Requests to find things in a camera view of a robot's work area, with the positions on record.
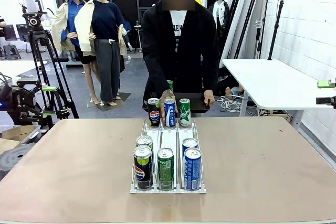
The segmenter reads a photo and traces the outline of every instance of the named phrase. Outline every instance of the mannequin hand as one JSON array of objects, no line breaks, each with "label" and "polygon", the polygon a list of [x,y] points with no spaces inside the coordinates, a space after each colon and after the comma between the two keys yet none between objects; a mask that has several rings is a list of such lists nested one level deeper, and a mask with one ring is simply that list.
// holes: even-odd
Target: mannequin hand
[{"label": "mannequin hand", "polygon": [[210,89],[204,91],[205,105],[212,106],[215,103],[214,92]]},{"label": "mannequin hand", "polygon": [[162,96],[159,99],[159,101],[160,101],[160,115],[162,117],[162,122],[163,123],[166,121],[165,113],[164,113],[164,102],[165,102],[165,100],[168,100],[168,99],[173,99],[175,101],[175,110],[177,111],[176,98],[174,96],[173,91],[171,91],[170,89],[163,91]]},{"label": "mannequin hand", "polygon": [[118,40],[119,40],[119,45],[120,45],[120,46],[126,47],[126,45],[125,45],[125,41],[124,41],[122,35],[121,35],[121,36],[118,35]]},{"label": "mannequin hand", "polygon": [[78,35],[77,33],[68,33],[68,36],[67,36],[69,39],[77,39],[78,38]]},{"label": "mannequin hand", "polygon": [[89,33],[89,39],[95,39],[95,38],[96,38],[96,36],[95,36],[94,33]]}]

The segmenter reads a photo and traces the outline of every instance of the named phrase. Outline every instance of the beige jacket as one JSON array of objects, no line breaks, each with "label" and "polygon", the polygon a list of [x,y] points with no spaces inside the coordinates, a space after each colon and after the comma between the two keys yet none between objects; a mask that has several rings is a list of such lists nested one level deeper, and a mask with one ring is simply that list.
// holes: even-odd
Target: beige jacket
[{"label": "beige jacket", "polygon": [[52,39],[54,41],[55,47],[59,49],[61,52],[64,51],[64,49],[69,49],[74,51],[75,47],[71,43],[70,39],[67,38],[66,41],[63,41],[61,38],[61,34],[63,30],[67,30],[68,25],[68,14],[69,14],[69,0],[65,0],[64,3],[58,8],[56,17],[52,21],[51,24],[51,35]]},{"label": "beige jacket", "polygon": [[[83,51],[83,55],[95,55],[93,40],[89,38],[89,33],[92,32],[92,15],[95,10],[95,4],[93,0],[87,2],[81,10],[79,10],[77,16],[75,17],[75,27],[78,35],[80,49]],[[126,56],[126,46],[120,45],[120,55]]]}]

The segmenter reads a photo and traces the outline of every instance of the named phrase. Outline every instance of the black can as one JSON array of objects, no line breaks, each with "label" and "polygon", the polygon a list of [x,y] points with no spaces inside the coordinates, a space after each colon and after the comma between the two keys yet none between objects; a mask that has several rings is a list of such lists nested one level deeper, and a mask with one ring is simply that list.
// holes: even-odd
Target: black can
[{"label": "black can", "polygon": [[148,118],[151,127],[158,127],[160,125],[160,102],[158,98],[150,98],[147,101]]},{"label": "black can", "polygon": [[152,150],[149,146],[140,145],[134,149],[133,153],[138,188],[150,190],[153,185]]}]

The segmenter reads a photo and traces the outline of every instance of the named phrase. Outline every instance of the can rack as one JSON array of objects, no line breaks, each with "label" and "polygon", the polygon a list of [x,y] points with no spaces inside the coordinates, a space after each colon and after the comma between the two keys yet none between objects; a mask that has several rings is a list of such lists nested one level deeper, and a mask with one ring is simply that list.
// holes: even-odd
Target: can rack
[{"label": "can rack", "polygon": [[[184,162],[182,153],[182,141],[185,138],[193,137],[198,140],[198,148],[201,150],[201,142],[198,138],[196,123],[193,120],[190,127],[180,127],[176,123],[175,127],[165,127],[160,123],[159,127],[149,127],[147,121],[144,121],[141,135],[149,135],[153,140],[153,162],[155,170],[153,173],[154,182],[151,189],[142,190],[138,188],[138,182],[135,177],[134,164],[132,167],[131,190],[132,194],[205,194],[203,163],[201,166],[201,178],[199,181],[198,190],[187,190],[184,187]],[[172,190],[160,190],[158,178],[158,150],[162,147],[167,147],[174,152],[174,183]]]}]

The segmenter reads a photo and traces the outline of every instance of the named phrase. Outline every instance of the blue can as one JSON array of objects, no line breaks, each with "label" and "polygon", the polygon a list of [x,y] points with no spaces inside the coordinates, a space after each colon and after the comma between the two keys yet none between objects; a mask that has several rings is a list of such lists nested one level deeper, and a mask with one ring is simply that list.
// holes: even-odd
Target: blue can
[{"label": "blue can", "polygon": [[185,138],[183,141],[182,141],[182,154],[184,156],[184,152],[186,149],[188,148],[198,148],[198,141],[192,137],[190,138]]},{"label": "blue can", "polygon": [[188,148],[184,153],[184,187],[186,190],[198,190],[201,179],[201,151]]},{"label": "blue can", "polygon": [[174,127],[176,124],[176,119],[175,119],[175,101],[173,99],[165,100],[164,112],[166,117],[166,126]]}]

